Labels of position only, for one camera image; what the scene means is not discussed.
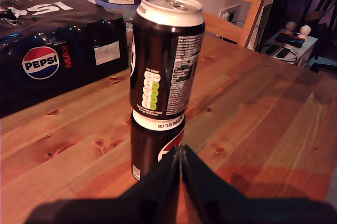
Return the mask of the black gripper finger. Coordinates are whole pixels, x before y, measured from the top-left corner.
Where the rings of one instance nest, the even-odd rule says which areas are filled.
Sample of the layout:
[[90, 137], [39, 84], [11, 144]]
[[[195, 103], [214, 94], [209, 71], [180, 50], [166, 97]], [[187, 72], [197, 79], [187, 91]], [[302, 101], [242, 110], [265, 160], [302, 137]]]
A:
[[180, 149], [173, 147], [139, 182], [125, 191], [120, 223], [175, 223], [180, 186]]
[[182, 179], [203, 223], [238, 223], [248, 199], [215, 174], [186, 144], [181, 148]]

